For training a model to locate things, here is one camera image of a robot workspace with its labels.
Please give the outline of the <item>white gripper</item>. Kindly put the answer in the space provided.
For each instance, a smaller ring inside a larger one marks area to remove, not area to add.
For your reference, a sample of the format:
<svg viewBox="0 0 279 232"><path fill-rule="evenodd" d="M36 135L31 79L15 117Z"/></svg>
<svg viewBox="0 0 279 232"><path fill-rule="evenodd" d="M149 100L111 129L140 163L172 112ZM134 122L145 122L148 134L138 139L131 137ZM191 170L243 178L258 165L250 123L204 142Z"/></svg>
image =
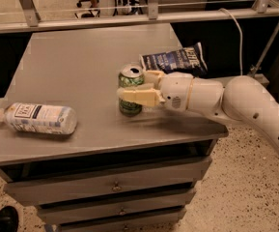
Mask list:
<svg viewBox="0 0 279 232"><path fill-rule="evenodd" d="M117 96L123 101L148 107L154 107L164 102L164 107L169 110L186 110L190 87L194 79L192 74L172 72L165 75L163 71L143 71L143 74L146 84L120 87L117 90ZM153 87L159 82L160 91Z"/></svg>

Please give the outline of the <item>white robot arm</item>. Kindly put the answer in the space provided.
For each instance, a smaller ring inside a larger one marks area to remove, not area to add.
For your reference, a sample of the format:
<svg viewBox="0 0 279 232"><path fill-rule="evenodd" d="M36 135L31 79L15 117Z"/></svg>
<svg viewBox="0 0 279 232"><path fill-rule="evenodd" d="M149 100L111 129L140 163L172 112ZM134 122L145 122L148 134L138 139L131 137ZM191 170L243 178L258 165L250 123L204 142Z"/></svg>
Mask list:
<svg viewBox="0 0 279 232"><path fill-rule="evenodd" d="M239 75L222 84L190 73L161 71L146 71L145 77L141 85L119 88L118 97L144 106L163 104L168 110L198 113L223 125L244 123L279 155L279 103L256 79Z"/></svg>

